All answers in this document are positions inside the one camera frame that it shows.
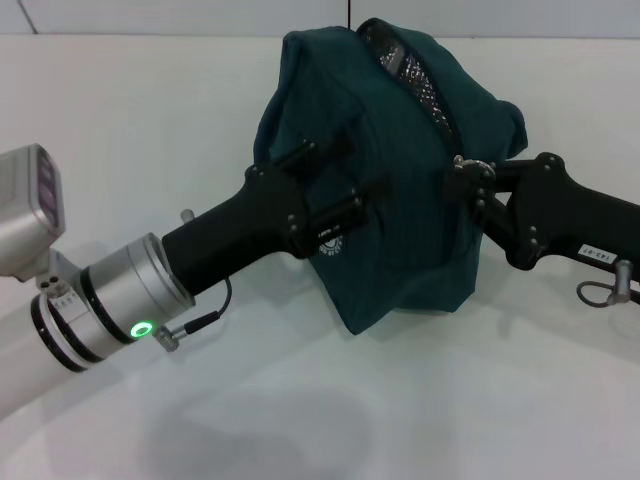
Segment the green cloth bag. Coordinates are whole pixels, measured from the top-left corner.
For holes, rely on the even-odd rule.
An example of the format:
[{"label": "green cloth bag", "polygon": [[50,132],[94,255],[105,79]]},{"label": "green cloth bag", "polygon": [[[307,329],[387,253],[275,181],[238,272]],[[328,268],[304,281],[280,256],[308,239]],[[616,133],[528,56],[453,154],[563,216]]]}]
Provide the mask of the green cloth bag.
[{"label": "green cloth bag", "polygon": [[394,308],[455,311],[475,288],[482,233],[443,202],[453,159],[503,162],[527,146],[524,118],[496,100],[429,35],[382,20],[357,32],[288,34],[280,81],[260,122],[256,164],[336,132],[354,146],[307,192],[310,210],[381,174],[392,195],[366,226],[311,258],[346,327],[358,334]]}]

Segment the black cable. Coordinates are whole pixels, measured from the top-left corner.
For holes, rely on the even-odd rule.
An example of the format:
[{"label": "black cable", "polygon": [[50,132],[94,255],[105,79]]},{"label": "black cable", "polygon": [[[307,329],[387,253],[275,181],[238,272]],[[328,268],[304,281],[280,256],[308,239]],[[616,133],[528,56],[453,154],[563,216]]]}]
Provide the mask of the black cable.
[{"label": "black cable", "polygon": [[584,303],[586,303],[587,305],[589,305],[590,307],[593,308],[606,308],[611,306],[608,302],[602,302],[602,303],[597,303],[597,302],[592,302],[591,300],[589,300],[587,297],[585,297],[585,295],[582,293],[582,289],[584,287],[599,287],[599,288],[604,288],[605,290],[609,290],[609,291],[613,291],[613,285],[607,285],[606,283],[601,283],[601,282],[582,282],[580,285],[578,285],[578,287],[576,288],[576,293],[578,294],[578,298],[580,298],[580,300],[582,300]]},{"label": "black cable", "polygon": [[233,289],[231,288],[231,282],[228,278],[224,279],[224,283],[227,285],[227,298],[225,298],[222,308],[218,311],[207,313],[202,317],[198,317],[195,320],[191,320],[190,322],[185,323],[182,328],[184,328],[184,331],[187,335],[196,333],[198,330],[202,330],[204,327],[211,325],[213,322],[220,319],[224,312],[227,311],[229,303],[231,302]]},{"label": "black cable", "polygon": [[18,6],[20,7],[20,10],[22,10],[22,15],[24,15],[25,20],[29,24],[29,28],[31,28],[31,33],[33,33],[34,35],[38,35],[38,30],[36,30],[36,26],[34,25],[33,20],[31,20],[31,16],[29,15],[29,12],[27,12],[27,9],[22,3],[22,0],[17,0],[17,1],[18,1]]}]

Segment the metal ring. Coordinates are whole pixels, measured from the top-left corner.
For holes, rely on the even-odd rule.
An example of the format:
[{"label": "metal ring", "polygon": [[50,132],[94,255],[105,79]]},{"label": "metal ring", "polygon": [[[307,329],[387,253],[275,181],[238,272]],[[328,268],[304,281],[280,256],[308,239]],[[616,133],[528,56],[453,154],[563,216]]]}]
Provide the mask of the metal ring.
[{"label": "metal ring", "polygon": [[496,171],[493,169],[493,167],[487,162],[483,162],[482,160],[462,160],[461,162],[457,162],[456,165],[460,165],[462,168],[468,165],[477,165],[480,168],[491,172],[494,177],[496,176]]},{"label": "metal ring", "polygon": [[576,288],[576,293],[578,294],[578,298],[580,300],[582,300],[584,303],[586,303],[587,305],[589,305],[590,307],[593,307],[593,308],[607,308],[607,307],[611,306],[611,304],[608,301],[605,301],[605,302],[602,302],[602,303],[597,303],[597,302],[592,302],[591,300],[589,300],[584,295],[584,293],[582,293],[582,289],[584,287],[599,287],[599,288],[604,288],[605,290],[613,291],[613,286],[612,285],[607,285],[606,283],[601,283],[601,282],[582,282]]},{"label": "metal ring", "polygon": [[33,321],[33,325],[35,326],[38,335],[40,335],[44,345],[61,365],[65,366],[72,372],[81,373],[87,370],[88,367],[79,365],[77,362],[72,360],[69,355],[67,355],[68,352],[65,352],[58,344],[44,321],[41,307],[46,308],[46,303],[41,304],[40,295],[36,295],[33,300],[31,300],[31,320]]}]

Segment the silver cylindrical joint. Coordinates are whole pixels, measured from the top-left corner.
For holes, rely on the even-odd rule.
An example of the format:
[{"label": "silver cylindrical joint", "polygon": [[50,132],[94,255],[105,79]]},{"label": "silver cylindrical joint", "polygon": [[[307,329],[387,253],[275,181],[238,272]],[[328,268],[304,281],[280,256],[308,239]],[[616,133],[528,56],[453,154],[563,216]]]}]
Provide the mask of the silver cylindrical joint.
[{"label": "silver cylindrical joint", "polygon": [[610,305],[627,303],[631,299],[631,277],[633,264],[629,260],[620,260],[616,263],[616,282],[607,302]]},{"label": "silver cylindrical joint", "polygon": [[[34,302],[0,321],[0,420],[74,375],[43,342],[43,334],[49,343],[60,339],[50,335],[50,332],[56,335],[58,332],[46,316],[44,297],[40,296]],[[34,310],[37,314],[43,313],[38,327],[32,320]],[[59,350],[59,355],[70,355],[73,361],[82,362],[64,341],[60,343],[64,351]]]},{"label": "silver cylindrical joint", "polygon": [[133,340],[195,305],[170,272],[162,244],[151,233],[89,268],[109,320]]}]

